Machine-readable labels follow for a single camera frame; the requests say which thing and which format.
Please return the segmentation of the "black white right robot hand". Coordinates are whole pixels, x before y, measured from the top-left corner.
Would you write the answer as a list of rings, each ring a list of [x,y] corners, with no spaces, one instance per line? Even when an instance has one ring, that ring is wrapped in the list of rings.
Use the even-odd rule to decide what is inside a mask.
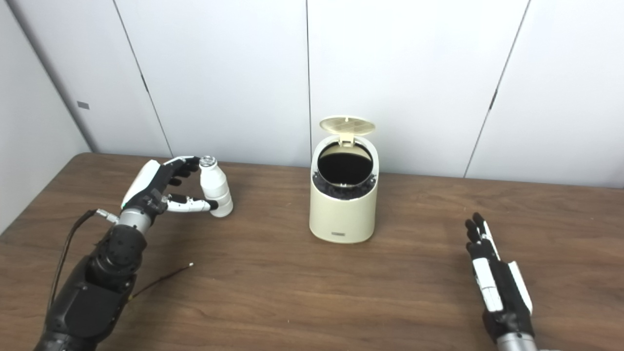
[[[501,259],[481,214],[473,213],[465,226],[466,249],[485,305],[486,332],[500,351],[536,351],[533,304],[517,262]]]

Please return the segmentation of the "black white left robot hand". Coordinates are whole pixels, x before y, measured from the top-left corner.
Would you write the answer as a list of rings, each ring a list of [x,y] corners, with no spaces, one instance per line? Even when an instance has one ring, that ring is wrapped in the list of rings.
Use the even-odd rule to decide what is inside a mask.
[[[190,177],[198,170],[201,170],[206,198],[166,194],[167,187],[180,186],[183,178]],[[165,211],[212,212],[216,217],[223,217],[233,209],[232,197],[225,180],[215,158],[181,156],[163,163],[152,159],[140,169],[123,198],[121,209],[138,209],[151,218]]]

